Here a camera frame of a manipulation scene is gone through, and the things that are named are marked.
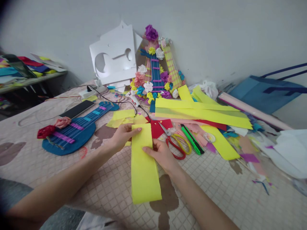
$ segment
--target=blue paper guitar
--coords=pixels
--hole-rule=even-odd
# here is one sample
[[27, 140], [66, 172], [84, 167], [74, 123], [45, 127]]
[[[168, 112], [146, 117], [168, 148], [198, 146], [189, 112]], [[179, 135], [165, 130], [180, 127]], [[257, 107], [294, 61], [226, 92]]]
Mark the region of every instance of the blue paper guitar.
[[119, 106], [111, 102], [100, 102], [99, 107], [85, 117], [74, 118], [69, 126], [59, 129], [48, 140], [43, 140], [42, 147], [55, 155], [63, 156], [81, 148], [94, 134], [95, 121], [105, 115], [109, 110], [118, 110]]

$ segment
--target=bag handle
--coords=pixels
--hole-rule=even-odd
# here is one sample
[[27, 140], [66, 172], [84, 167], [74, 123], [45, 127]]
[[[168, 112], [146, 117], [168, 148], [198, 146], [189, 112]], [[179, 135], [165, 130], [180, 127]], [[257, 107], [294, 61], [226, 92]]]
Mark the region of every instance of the bag handle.
[[[296, 69], [296, 68], [300, 68], [300, 67], [303, 67], [303, 66], [307, 66], [307, 63], [304, 63], [304, 64], [300, 64], [300, 65], [295, 65], [295, 66], [292, 66], [292, 67], [288, 67], [288, 68], [285, 68], [285, 69], [281, 69], [281, 70], [277, 70], [277, 71], [274, 71], [274, 72], [271, 72], [271, 73], [268, 73], [266, 75], [263, 75], [261, 76], [261, 78], [265, 78], [267, 76], [270, 76], [270, 75], [273, 75], [273, 74], [277, 74], [277, 73], [282, 73], [282, 72], [285, 72], [285, 71], [288, 71], [288, 70], [292, 70], [292, 69]], [[295, 74], [292, 74], [292, 75], [289, 75], [289, 76], [286, 76], [286, 77], [283, 77], [283, 78], [279, 78], [277, 80], [285, 80], [287, 78], [291, 78], [291, 77], [295, 77], [297, 75], [301, 75], [303, 73], [307, 73], [307, 70], [305, 71], [302, 71], [302, 72], [299, 72], [299, 73], [295, 73]]]
[[274, 90], [277, 91], [289, 91], [285, 96], [291, 96], [294, 93], [307, 93], [307, 88], [297, 88], [297, 87], [269, 87], [264, 93], [270, 94]]

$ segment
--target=green utility knife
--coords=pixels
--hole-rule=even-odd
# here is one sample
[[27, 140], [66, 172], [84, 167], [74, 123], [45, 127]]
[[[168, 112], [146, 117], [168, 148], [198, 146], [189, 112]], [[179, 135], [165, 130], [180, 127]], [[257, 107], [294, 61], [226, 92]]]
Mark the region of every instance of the green utility knife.
[[193, 137], [193, 135], [190, 133], [190, 131], [185, 127], [184, 124], [180, 124], [181, 125], [181, 130], [183, 131], [183, 133], [185, 134], [185, 136], [188, 138], [189, 142], [191, 143], [191, 145], [193, 146], [195, 152], [198, 155], [204, 154], [205, 151], [201, 148], [201, 146], [199, 145], [199, 143], [195, 140], [195, 138]]

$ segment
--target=blue tote bag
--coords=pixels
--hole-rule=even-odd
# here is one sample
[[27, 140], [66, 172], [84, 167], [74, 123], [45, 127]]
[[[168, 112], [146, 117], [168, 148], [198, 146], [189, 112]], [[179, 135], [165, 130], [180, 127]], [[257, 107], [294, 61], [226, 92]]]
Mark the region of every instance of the blue tote bag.
[[306, 87], [284, 81], [307, 73], [307, 70], [279, 79], [268, 79], [266, 77], [303, 66], [307, 66], [307, 63], [268, 73], [262, 77], [250, 76], [229, 94], [262, 112], [272, 114], [302, 93], [307, 93]]

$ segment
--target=hand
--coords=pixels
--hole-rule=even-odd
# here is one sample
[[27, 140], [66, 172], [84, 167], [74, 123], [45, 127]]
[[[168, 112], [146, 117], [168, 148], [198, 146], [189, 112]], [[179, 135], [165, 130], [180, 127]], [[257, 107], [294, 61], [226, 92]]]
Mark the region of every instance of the hand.
[[116, 151], [115, 153], [119, 152], [127, 141], [131, 141], [131, 138], [142, 130], [142, 128], [138, 128], [131, 131], [132, 125], [132, 123], [120, 125], [113, 137], [109, 140], [109, 144]]
[[152, 156], [167, 174], [170, 174], [178, 167], [180, 168], [169, 147], [163, 141], [153, 139], [153, 150], [149, 147], [143, 147], [143, 151]]

